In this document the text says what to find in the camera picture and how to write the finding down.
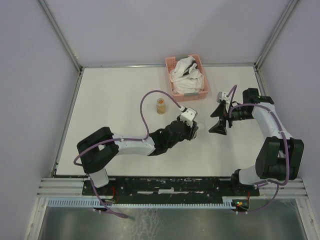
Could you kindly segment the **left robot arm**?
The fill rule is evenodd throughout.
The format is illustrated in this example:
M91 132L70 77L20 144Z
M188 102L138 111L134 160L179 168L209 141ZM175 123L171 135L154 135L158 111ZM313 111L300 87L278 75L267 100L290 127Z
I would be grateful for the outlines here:
M142 155L158 156L184 140L191 141L197 135L198 125L179 118L165 128L160 128L144 139L142 136L125 137L102 127L77 145L80 165L93 181L93 189L99 195L106 195L111 189L107 164L116 156Z

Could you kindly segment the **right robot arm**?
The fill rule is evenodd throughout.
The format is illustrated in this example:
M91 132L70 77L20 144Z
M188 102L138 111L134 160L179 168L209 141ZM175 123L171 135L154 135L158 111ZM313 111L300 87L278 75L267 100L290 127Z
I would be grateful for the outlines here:
M211 114L218 122L209 129L209 133L227 135L235 121L256 120L263 134L264 143L255 160L255 164L235 171L236 179L229 183L231 193L236 196L247 191L248 185L256 188L268 184L285 186L298 176L304 143L295 139L281 123L270 96L260 95L258 89L243 91L243 102L234 101L236 87L229 92L219 92L218 107Z

